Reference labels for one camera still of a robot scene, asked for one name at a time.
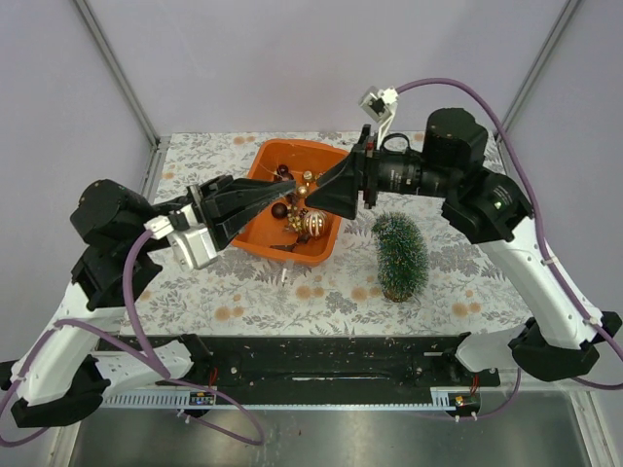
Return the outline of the orange plastic bin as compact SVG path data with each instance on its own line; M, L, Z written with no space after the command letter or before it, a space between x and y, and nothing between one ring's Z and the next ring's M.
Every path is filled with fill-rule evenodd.
M347 151L327 144L303 139L272 139L260 147L248 172L250 179L274 181L276 169L284 164L296 181L296 190L280 198L255 217L232 242L250 254L278 262L292 260L295 264L315 267L327 260L334 248L341 219L328 214L330 230L322 237L305 237L303 217L311 209L299 198L297 188L316 189L315 179L340 162ZM272 206L283 202L288 206L284 219L275 219Z

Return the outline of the small green christmas tree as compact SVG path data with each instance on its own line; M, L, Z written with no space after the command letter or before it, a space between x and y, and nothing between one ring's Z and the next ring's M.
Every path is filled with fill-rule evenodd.
M376 218L372 233L384 295L395 303L417 299L428 284L429 263L415 221L402 212L386 212Z

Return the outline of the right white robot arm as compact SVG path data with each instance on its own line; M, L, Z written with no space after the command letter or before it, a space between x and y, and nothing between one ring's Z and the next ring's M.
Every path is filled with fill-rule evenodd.
M515 328L463 336L442 363L445 378L463 385L477 372L518 368L541 381L581 383L600 358L598 344L616 335L621 317L592 305L575 308L568 293L576 286L562 270L552 271L539 250L528 198L513 179L485 168L487 140L486 129L461 108L428 117L420 151L391 151L364 126L306 205L354 219L357 206L372 208L380 193L441 198L442 217L501 269L531 311Z

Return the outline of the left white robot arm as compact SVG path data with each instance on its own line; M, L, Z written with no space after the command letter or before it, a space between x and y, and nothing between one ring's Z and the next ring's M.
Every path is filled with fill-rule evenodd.
M86 250L39 340L2 364L2 408L20 428L60 427L135 388L208 383L211 362L198 337L154 347L142 329L135 302L161 271L151 253L170 249L182 269L203 269L294 187L221 175L153 204L109 179L89 185L70 218Z

